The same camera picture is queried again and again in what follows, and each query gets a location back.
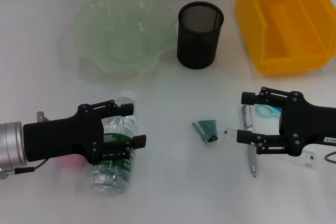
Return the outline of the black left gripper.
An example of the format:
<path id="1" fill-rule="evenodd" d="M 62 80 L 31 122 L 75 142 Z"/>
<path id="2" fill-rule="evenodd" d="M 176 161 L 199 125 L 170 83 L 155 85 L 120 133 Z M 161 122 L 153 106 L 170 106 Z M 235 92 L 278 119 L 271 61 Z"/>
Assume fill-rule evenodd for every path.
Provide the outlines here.
<path id="1" fill-rule="evenodd" d="M 102 119 L 129 116 L 132 103 L 117 105 L 108 100 L 92 105 L 82 104 L 75 115 L 59 120 L 25 124 L 24 151 L 29 162 L 78 154 L 90 164 L 128 159 L 131 151 L 145 148 L 146 135 L 129 137 L 103 134 Z"/>

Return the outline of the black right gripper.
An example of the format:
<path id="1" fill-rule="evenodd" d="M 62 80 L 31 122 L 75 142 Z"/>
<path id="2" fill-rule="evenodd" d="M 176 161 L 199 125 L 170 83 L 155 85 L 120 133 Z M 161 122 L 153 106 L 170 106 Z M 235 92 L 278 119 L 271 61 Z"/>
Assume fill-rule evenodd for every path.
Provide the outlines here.
<path id="1" fill-rule="evenodd" d="M 258 155 L 287 151 L 291 156 L 299 156 L 310 144 L 335 146 L 335 108 L 312 105 L 301 92 L 261 87 L 259 93 L 243 92 L 241 104 L 283 106 L 279 133 L 285 139 L 280 135 L 237 131 L 237 143 L 254 144 Z"/>

